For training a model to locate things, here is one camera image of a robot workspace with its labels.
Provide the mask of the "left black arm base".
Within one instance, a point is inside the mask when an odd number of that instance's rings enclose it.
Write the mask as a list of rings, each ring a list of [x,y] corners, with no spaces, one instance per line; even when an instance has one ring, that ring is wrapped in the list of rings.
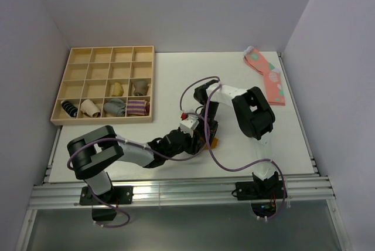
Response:
[[[91,207],[91,217],[94,224],[104,228],[119,228],[129,224],[130,215],[120,205],[132,204],[133,186],[112,186],[108,192],[95,195],[89,186],[81,190],[79,205]],[[117,217],[125,216],[124,223],[111,224]]]

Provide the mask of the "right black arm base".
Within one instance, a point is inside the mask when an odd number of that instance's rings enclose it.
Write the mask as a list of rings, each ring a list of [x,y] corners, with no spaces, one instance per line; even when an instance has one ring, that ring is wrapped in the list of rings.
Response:
[[[251,210],[257,220],[272,219],[287,201],[287,189],[279,173],[261,179],[253,173],[252,181],[236,182],[231,195],[238,201],[250,201]]]

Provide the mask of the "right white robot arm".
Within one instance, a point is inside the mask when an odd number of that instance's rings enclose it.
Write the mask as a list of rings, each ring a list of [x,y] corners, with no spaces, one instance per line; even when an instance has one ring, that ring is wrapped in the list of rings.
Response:
[[[239,89],[212,80],[195,88],[194,98],[203,105],[203,132],[213,161],[227,172],[240,172],[251,168],[252,176],[257,180],[253,185],[254,193],[260,198],[268,197],[274,190],[274,184],[270,179],[278,176],[279,173],[273,161],[271,146],[275,114],[261,89],[259,87]],[[254,141],[257,160],[240,168],[227,168],[214,156],[210,142],[219,104],[233,108],[241,132]]]

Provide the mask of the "mustard yellow striped sock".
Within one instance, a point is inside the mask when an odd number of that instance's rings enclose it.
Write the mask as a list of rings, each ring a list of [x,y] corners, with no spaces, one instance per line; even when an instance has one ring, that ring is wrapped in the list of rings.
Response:
[[[200,137],[200,150],[208,150],[206,140],[203,136]],[[209,143],[211,149],[215,149],[218,145],[219,140],[216,137],[209,137]]]

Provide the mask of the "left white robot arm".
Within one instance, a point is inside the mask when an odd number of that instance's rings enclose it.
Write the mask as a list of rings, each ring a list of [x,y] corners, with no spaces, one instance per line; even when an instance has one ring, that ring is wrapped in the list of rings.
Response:
[[[205,145],[206,141],[196,131],[188,134],[178,128],[164,137],[141,144],[120,137],[112,126],[105,125],[68,143],[70,158],[67,167],[78,180],[88,185],[99,203],[109,203],[114,188],[106,169],[116,161],[152,169],[162,166],[167,160],[190,160]]]

